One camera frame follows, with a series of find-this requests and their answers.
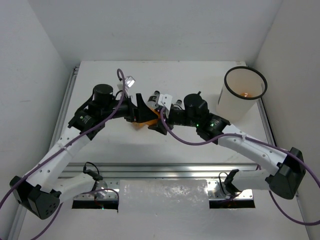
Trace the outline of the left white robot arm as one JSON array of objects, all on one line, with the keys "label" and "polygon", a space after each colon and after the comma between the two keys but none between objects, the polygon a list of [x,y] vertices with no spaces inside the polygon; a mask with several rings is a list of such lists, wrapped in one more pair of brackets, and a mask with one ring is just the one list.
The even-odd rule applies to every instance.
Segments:
[{"label": "left white robot arm", "polygon": [[158,115],[136,94],[137,104],[123,95],[117,100],[113,88],[98,84],[90,98],[77,109],[63,134],[45,157],[25,177],[10,181],[17,202],[41,220],[49,218],[59,205],[76,195],[91,192],[103,177],[86,169],[79,175],[59,181],[59,177],[77,153],[105,127],[105,120],[124,118],[131,123],[146,123]]}]

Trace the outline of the orange bottle facing camera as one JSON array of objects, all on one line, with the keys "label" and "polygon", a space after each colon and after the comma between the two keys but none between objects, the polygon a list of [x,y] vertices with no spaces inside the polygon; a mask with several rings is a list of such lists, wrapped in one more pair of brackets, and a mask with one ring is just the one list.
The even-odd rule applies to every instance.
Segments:
[{"label": "orange bottle facing camera", "polygon": [[135,130],[140,130],[145,126],[152,126],[152,125],[156,124],[158,122],[158,120],[160,119],[160,113],[155,109],[152,109],[152,111],[156,114],[156,116],[157,116],[156,119],[152,119],[152,120],[145,121],[145,122],[142,122],[142,123],[133,122],[132,123],[133,128]]}]

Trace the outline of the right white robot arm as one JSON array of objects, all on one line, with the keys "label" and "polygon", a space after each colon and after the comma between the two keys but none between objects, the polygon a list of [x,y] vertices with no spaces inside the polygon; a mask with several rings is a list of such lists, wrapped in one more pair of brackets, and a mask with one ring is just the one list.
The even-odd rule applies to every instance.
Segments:
[{"label": "right white robot arm", "polygon": [[188,94],[173,103],[171,95],[155,91],[148,98],[147,106],[158,116],[149,129],[165,135],[171,133],[174,126],[194,127],[204,140],[203,145],[214,143],[228,148],[262,168],[231,170],[220,183],[223,195],[232,198],[247,189],[267,190],[286,200],[296,195],[306,174],[302,152],[297,148],[278,149],[246,135],[228,120],[210,113],[199,93]]}]

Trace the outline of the orange bottle front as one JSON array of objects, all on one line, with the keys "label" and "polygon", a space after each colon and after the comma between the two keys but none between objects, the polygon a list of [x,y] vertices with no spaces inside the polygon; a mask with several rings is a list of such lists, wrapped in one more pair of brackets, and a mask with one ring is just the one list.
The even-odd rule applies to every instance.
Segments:
[{"label": "orange bottle front", "polygon": [[251,98],[252,97],[252,95],[248,92],[242,92],[239,95],[243,98]]}]

